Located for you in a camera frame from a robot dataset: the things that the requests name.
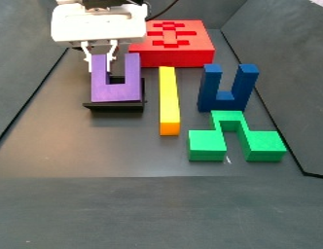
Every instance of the green l-shaped block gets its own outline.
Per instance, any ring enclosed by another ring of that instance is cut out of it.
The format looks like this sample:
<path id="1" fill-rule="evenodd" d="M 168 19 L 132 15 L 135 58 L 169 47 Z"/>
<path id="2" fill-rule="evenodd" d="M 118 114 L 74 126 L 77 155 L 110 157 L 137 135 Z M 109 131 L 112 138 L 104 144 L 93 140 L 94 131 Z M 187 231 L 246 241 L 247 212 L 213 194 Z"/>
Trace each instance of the green l-shaped block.
<path id="1" fill-rule="evenodd" d="M 248 161 L 280 161 L 287 153 L 278 131 L 252 131 L 242 111 L 212 111 L 212 130 L 189 130 L 189 160 L 224 160 L 223 132 L 238 132 Z"/>

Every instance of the blue u-shaped block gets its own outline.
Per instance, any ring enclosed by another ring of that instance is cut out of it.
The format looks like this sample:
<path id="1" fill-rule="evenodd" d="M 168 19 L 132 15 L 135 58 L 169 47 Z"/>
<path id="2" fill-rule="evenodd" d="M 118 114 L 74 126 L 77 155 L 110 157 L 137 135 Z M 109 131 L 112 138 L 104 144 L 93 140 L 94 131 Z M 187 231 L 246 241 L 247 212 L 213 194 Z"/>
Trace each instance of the blue u-shaped block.
<path id="1" fill-rule="evenodd" d="M 211 110 L 246 111 L 259 69 L 254 64 L 240 64 L 231 91 L 219 90 L 223 70 L 219 64 L 207 64 L 201 78 L 199 111 Z"/>

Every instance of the yellow long bar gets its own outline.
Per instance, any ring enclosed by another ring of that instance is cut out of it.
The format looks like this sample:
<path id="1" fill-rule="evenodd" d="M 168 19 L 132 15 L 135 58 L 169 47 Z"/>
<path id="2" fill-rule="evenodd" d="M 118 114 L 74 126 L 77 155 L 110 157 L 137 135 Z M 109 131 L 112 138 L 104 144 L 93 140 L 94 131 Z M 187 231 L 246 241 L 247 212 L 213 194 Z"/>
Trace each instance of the yellow long bar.
<path id="1" fill-rule="evenodd" d="M 160 67 L 161 136 L 180 134 L 180 106 L 175 67 Z"/>

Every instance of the purple block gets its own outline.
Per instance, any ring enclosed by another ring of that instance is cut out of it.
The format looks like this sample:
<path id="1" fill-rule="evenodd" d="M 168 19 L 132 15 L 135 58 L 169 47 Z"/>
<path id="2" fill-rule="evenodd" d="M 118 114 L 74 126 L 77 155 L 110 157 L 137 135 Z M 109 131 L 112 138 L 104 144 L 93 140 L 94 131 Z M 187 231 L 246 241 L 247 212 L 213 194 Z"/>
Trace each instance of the purple block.
<path id="1" fill-rule="evenodd" d="M 93 55 L 92 102 L 141 101 L 141 59 L 139 53 L 125 55 L 125 83 L 112 84 L 105 54 Z"/>

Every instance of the red flat block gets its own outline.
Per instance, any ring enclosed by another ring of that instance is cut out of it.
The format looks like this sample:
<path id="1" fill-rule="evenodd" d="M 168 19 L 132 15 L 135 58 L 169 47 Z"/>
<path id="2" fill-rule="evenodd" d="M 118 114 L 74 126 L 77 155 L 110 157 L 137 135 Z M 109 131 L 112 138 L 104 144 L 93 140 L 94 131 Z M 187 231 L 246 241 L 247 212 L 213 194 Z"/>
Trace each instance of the red flat block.
<path id="1" fill-rule="evenodd" d="M 215 46 L 201 20 L 151 20 L 148 38 L 132 44 L 143 67 L 204 67 L 213 63 Z"/>

